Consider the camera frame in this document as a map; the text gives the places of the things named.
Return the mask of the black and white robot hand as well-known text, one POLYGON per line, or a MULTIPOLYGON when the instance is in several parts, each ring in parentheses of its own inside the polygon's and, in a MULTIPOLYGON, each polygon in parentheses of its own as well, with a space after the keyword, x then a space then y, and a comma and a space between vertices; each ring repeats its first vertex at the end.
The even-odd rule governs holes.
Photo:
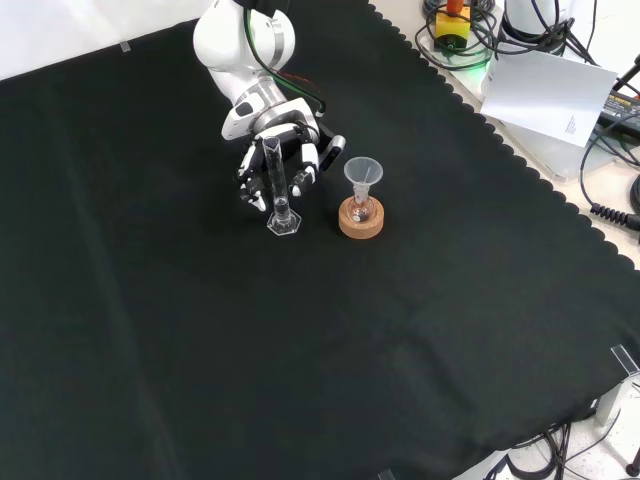
POLYGON ((298 153, 301 168, 289 184, 295 197, 304 194, 342 153, 346 140, 318 123, 302 98, 270 105, 257 93, 248 95, 233 107, 222 127, 222 137, 235 140, 248 136, 250 143, 237 170, 241 199, 264 212, 266 189, 263 140, 280 140, 284 156, 298 153))

